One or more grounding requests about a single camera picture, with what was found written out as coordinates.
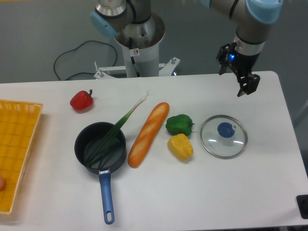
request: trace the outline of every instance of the pan handle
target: pan handle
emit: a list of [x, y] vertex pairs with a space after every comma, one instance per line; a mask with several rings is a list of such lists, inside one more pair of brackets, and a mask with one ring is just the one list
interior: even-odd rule
[[110, 187], [110, 170], [99, 171], [99, 179], [102, 191], [103, 212], [105, 223], [111, 225], [115, 221], [114, 205], [112, 203]]

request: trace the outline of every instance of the yellow basket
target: yellow basket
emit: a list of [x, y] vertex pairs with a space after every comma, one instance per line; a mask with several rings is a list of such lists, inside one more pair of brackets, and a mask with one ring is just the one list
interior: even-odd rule
[[43, 104], [0, 100], [0, 214], [9, 215]]

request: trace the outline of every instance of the saucepan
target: saucepan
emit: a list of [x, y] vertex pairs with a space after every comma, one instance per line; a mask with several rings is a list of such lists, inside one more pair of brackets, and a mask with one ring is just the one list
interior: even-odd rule
[[107, 155], [101, 160], [100, 155], [92, 161], [91, 166], [87, 161], [90, 155], [100, 145], [101, 140], [114, 125], [108, 122], [97, 122], [85, 127], [77, 136], [75, 141], [75, 154], [78, 161], [87, 168], [88, 171], [98, 174], [101, 184], [103, 214], [106, 224], [115, 221], [114, 208], [111, 195], [111, 173], [119, 169], [126, 159], [126, 139], [120, 130], [116, 138], [111, 141]]

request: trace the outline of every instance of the blue knob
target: blue knob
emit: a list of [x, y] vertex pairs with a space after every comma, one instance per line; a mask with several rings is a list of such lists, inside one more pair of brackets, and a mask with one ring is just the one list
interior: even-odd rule
[[232, 124], [228, 122], [222, 122], [217, 127], [218, 133], [224, 138], [230, 138], [235, 134], [235, 131], [232, 128]]
[[90, 13], [90, 18], [96, 29], [105, 35], [107, 38], [116, 36], [117, 32], [110, 26], [102, 17], [100, 17], [95, 11]]
[[279, 17], [283, 0], [246, 0], [250, 14], [259, 22], [272, 24]]

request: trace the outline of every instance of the egg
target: egg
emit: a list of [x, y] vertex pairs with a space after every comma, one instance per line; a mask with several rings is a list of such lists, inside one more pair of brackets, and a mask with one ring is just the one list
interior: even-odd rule
[[0, 191], [5, 187], [5, 179], [0, 175]]

